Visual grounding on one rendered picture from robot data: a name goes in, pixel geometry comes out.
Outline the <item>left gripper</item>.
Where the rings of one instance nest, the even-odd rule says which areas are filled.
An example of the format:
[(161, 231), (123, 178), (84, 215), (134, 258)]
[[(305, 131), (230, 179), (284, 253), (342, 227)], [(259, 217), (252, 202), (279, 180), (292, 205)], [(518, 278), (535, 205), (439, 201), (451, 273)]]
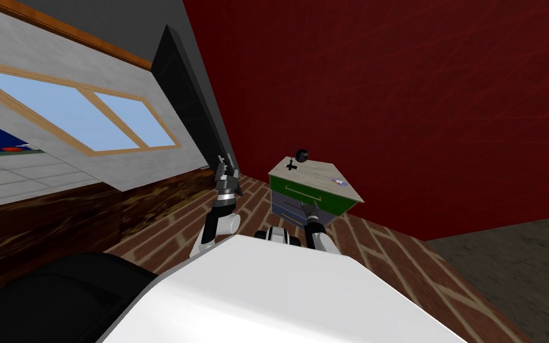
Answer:
[(217, 157), (219, 159), (219, 165), (216, 170), (215, 189), (219, 194), (235, 194), (243, 196), (239, 183), (239, 177), (234, 176), (236, 170), (231, 154), (226, 154), (226, 161), (221, 155), (218, 155)]

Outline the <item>blue drawer front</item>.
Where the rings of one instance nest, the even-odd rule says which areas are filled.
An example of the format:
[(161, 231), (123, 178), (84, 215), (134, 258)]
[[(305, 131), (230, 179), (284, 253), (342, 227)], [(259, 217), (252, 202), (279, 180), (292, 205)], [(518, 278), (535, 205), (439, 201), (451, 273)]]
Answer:
[[(271, 190), (271, 205), (272, 213), (281, 217), (282, 219), (284, 218), (281, 216), (281, 213), (285, 213), (290, 217), (294, 217), (298, 220), (303, 221), (304, 226), (307, 224), (307, 217), (301, 209), (301, 201)], [(328, 213), (321, 208), (319, 218), (324, 226), (330, 225), (337, 219), (334, 214)]]

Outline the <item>green drawer front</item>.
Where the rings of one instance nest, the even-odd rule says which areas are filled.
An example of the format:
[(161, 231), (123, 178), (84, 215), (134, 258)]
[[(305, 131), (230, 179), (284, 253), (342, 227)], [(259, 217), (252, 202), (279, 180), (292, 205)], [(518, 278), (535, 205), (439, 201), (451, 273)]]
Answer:
[[(271, 190), (278, 193), (284, 194), (293, 199), (299, 200), (303, 203), (314, 204), (315, 202), (324, 211), (334, 214), (335, 216), (340, 216), (347, 212), (351, 207), (353, 207), (357, 200), (343, 197), (342, 195), (337, 195), (325, 190), (315, 188), (313, 186), (302, 185), (302, 183), (297, 183), (288, 179), (283, 179), (277, 176), (270, 176), (270, 187)], [(321, 197), (321, 201), (316, 201), (311, 198), (304, 197), (295, 192), (290, 192), (285, 190), (285, 186), (288, 188), (300, 191), (305, 194), (312, 195), (314, 197)]]

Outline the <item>small cabinet with pale top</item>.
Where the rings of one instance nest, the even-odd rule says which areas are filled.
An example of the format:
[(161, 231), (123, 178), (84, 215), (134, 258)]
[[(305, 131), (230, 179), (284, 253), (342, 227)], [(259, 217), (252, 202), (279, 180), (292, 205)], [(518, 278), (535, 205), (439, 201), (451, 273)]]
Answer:
[[(294, 165), (298, 166), (296, 170), (288, 171), (285, 168), (292, 157), (285, 157), (270, 172), (270, 176), (277, 176), (288, 179), (302, 185), (313, 186), (343, 197), (357, 200), (358, 203), (364, 202), (356, 190), (350, 185), (341, 172), (331, 163), (307, 160), (304, 163), (298, 163), (294, 160)], [(332, 178), (339, 178), (348, 182), (348, 186), (340, 186), (332, 181)]]

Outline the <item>tall black door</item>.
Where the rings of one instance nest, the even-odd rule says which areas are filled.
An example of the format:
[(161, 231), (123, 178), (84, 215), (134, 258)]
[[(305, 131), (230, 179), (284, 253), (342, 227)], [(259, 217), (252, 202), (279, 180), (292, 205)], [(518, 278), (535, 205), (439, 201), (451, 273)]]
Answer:
[(216, 171), (218, 155), (226, 150), (216, 129), (204, 94), (185, 52), (181, 38), (170, 25), (164, 26), (151, 73), (190, 133), (208, 166)]

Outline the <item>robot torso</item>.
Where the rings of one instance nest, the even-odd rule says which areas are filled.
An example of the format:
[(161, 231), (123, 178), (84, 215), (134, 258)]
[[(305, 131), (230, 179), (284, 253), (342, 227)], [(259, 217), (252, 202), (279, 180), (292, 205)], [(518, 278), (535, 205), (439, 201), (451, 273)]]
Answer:
[(349, 256), (230, 236), (158, 275), (97, 343), (467, 343)]

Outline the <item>wood-framed window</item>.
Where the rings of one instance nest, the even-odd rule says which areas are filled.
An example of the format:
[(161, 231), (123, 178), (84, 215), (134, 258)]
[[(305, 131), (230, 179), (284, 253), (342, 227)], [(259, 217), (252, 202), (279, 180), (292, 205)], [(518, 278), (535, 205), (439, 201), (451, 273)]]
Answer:
[(0, 64), (0, 103), (89, 157), (180, 149), (143, 97)]

